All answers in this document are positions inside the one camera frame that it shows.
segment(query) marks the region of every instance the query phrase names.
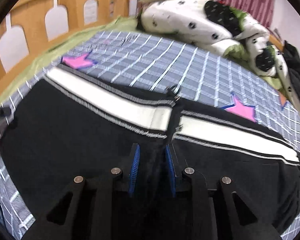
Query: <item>pink star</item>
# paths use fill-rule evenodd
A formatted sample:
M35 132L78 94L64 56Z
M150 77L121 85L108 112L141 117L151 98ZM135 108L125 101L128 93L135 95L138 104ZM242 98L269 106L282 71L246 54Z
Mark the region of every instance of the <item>pink star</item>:
M90 52L84 53L79 57L63 57L61 62L74 69L92 67L93 65L97 64L97 62L87 59L89 54Z
M255 106L244 105L243 103L240 102L240 100L235 96L234 93L232 93L232 100L234 104L231 106L225 106L223 107L223 109L225 109L227 112L239 115L250 121L257 122L257 120L254 118Z
M287 104L287 98L279 92L279 99L280 99L280 104L281 104L281 110L283 110Z

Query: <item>bed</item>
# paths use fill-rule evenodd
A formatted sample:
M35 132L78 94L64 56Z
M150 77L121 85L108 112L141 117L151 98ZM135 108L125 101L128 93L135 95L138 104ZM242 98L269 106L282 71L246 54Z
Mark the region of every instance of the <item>bed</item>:
M128 16L129 0L98 0L98 21L84 25L80 15L85 1L58 0L58 4L67 8L69 32L52 41L48 41L42 24L52 0L19 0L13 7L11 23L23 27L29 55L7 73L0 61L0 106L8 106L14 112L32 86L58 65L62 57L90 52L89 58L98 64L80 70L90 76L160 92L178 84L182 97L214 107L229 106L236 96L245 105L256 107L259 124L279 132L300 151L298 111L290 102L281 108L279 93L261 78L192 45L136 31L136 20L124 18ZM5 28L3 21L0 38ZM272 37L271 41L282 49L276 38ZM141 54L145 57L138 60ZM161 65L152 64L155 59L162 59ZM13 115L0 119L0 137L12 119ZM7 228L16 239L21 239L35 218L13 184L1 155L0 196ZM282 234L282 239L293 239L299 230L300 214Z

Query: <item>bed rail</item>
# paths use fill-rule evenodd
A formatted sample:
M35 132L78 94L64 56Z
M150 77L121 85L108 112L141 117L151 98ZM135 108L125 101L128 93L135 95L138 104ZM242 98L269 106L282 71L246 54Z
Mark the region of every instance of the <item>bed rail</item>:
M54 7L53 0L19 0L10 11L10 26L21 26L28 46L29 54L15 64L8 72L5 71L0 59L0 94L31 62L42 52L61 43L77 31L108 24L118 16L127 17L129 0L97 0L98 20L85 25L84 4L87 0L58 0L67 10L69 31L49 40L45 26L45 16ZM6 19L0 24L0 38L7 31Z

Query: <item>orange object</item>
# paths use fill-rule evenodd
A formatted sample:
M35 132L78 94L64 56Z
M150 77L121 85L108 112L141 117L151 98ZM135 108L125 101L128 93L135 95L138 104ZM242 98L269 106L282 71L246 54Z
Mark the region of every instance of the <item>orange object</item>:
M283 94L281 94L280 92L278 92L278 93L279 93L279 99L280 99L281 108L283 109L284 106L287 103L287 98Z

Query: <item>green bedsheet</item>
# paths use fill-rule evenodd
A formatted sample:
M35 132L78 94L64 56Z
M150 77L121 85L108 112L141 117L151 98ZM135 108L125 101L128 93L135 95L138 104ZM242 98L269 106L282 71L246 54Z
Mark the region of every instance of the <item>green bedsheet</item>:
M20 73L13 82L3 91L0 95L0 104L5 101L17 88L32 78L37 72L39 72L43 67L50 64L51 61L55 60L57 57L63 55L68 50L76 46L77 44L87 41L96 32L104 30L118 30L127 32L140 32L136 30L137 20L134 17L123 18L119 17L113 22L102 25L98 27L93 27L85 29L83 31L77 32L70 37L68 37L64 42L48 49L46 52L39 55L32 63L29 65L22 73ZM281 82L278 78L262 77L266 82L268 82L273 88L279 90L283 94L285 92L282 90Z

